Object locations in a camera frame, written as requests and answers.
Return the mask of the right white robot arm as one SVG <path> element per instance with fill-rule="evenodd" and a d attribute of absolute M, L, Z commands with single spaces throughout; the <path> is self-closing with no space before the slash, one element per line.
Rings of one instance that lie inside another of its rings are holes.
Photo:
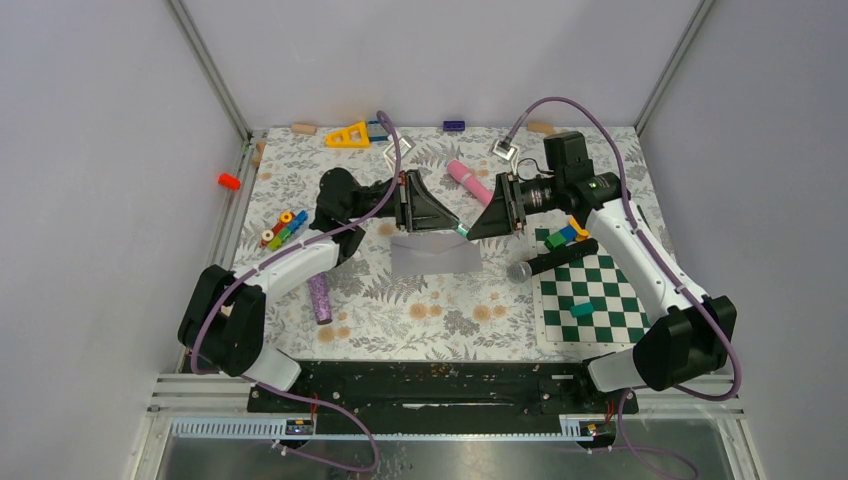
<path fill-rule="evenodd" d="M 742 374 L 730 341 L 737 317 L 732 301 L 708 294 L 673 261 L 637 214 L 624 174 L 595 172 L 581 133 L 549 135 L 543 146 L 549 175 L 521 181 L 499 174 L 467 237 L 513 234 L 529 216 L 558 209 L 589 231 L 634 288 L 651 326 L 633 347 L 585 362 L 585 377 L 573 386 L 577 405 L 597 412 L 613 391 L 683 390 L 685 382 L 725 365 L 733 369 L 733 384 L 724 396 L 735 396 Z"/>

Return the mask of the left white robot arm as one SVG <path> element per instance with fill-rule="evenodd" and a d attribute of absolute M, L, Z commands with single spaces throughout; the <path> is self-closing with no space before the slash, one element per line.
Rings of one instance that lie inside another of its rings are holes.
<path fill-rule="evenodd" d="M 299 377 L 300 365 L 264 340 L 266 304 L 350 259 L 365 236 L 358 220 L 372 216 L 392 218 L 407 233 L 454 232 L 460 225 L 416 169 L 369 186 L 344 168 L 327 171 L 314 219 L 298 240 L 242 273 L 219 265 L 201 272 L 177 333 L 192 361 L 272 387 L 272 398 L 285 410 L 304 407 L 311 387 Z"/>

